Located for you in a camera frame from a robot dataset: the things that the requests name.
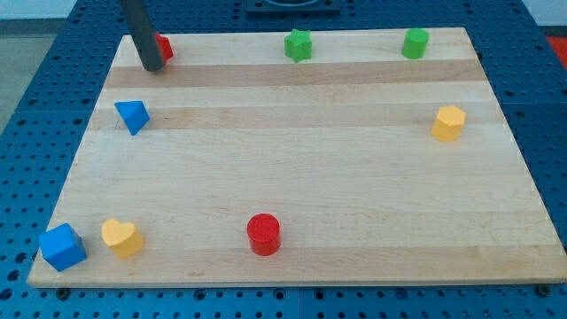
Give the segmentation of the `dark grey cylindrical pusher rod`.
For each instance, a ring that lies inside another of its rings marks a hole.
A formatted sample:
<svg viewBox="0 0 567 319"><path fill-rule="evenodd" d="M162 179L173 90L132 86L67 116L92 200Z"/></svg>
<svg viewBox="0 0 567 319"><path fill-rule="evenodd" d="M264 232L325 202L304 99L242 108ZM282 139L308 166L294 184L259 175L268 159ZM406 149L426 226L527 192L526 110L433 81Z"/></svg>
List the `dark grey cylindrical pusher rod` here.
<svg viewBox="0 0 567 319"><path fill-rule="evenodd" d="M148 72L160 71L165 62L144 0L120 0L120 6L143 68Z"/></svg>

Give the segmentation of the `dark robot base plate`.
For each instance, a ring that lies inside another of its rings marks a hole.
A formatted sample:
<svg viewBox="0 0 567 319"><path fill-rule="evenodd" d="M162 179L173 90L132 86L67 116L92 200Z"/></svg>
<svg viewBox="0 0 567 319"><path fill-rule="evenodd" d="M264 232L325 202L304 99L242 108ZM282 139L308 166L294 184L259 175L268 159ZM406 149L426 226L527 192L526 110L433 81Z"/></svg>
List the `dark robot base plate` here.
<svg viewBox="0 0 567 319"><path fill-rule="evenodd" d="M251 15L269 13L340 13L340 0L244 0Z"/></svg>

